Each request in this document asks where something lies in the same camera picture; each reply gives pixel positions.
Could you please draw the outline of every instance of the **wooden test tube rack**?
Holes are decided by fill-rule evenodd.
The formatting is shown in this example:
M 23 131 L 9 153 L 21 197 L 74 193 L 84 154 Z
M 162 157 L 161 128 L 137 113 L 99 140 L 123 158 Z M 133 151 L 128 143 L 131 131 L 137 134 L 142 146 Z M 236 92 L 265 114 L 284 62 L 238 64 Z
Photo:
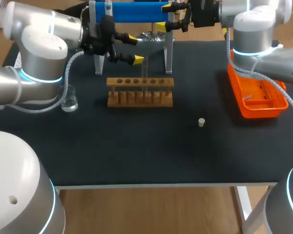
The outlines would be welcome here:
M 108 107 L 172 107 L 173 78 L 107 78 Z M 128 87 L 137 90 L 126 90 Z M 161 91 L 143 91 L 143 88 L 158 87 Z

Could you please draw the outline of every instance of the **black table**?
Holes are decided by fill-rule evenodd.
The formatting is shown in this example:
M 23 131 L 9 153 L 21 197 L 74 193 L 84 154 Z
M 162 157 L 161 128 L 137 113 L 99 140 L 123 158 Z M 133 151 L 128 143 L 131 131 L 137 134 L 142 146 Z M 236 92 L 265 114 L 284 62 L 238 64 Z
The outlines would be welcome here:
M 116 49 L 148 53 L 149 76 L 167 77 L 161 43 Z M 77 111 L 29 115 L 5 108 L 0 131 L 24 139 L 56 186 L 279 181 L 293 167 L 292 107 L 275 119 L 244 119 L 224 41 L 174 42 L 173 50 L 173 108 L 107 108 L 106 77 L 140 77 L 141 67 L 105 61 L 103 76 L 96 76 L 93 57 L 84 56 L 69 79 Z M 14 45 L 4 65 L 14 65 L 17 53 Z M 287 90 L 293 98 L 293 85 Z

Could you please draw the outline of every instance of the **orange tray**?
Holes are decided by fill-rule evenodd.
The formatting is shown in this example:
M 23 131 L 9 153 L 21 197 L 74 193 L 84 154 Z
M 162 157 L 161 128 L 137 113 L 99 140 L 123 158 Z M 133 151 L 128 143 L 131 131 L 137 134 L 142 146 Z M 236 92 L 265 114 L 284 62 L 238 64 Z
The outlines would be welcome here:
M 228 75 L 243 117 L 273 118 L 288 108 L 286 98 L 268 81 L 240 77 L 230 63 Z M 276 83 L 286 90 L 283 82 Z

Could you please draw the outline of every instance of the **table leg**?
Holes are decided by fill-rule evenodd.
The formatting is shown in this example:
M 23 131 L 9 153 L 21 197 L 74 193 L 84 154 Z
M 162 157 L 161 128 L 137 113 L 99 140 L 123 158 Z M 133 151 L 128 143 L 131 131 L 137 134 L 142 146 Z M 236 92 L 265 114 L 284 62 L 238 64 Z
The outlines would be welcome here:
M 263 197 L 257 203 L 254 210 L 251 208 L 250 198 L 246 186 L 234 187 L 237 202 L 239 205 L 241 220 L 242 220 L 242 232 L 243 234 L 254 234 L 264 222 L 264 212 L 266 199 L 271 191 L 272 186 L 267 189 Z

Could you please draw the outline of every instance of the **blue tube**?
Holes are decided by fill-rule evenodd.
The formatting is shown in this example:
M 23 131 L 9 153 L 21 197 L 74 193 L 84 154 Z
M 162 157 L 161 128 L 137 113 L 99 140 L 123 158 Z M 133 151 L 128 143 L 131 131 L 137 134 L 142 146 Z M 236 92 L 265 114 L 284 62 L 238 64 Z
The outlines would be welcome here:
M 114 2 L 113 17 L 116 23 L 157 23 L 168 20 L 168 13 L 162 13 L 162 2 Z M 96 2 L 97 23 L 105 14 L 105 3 Z

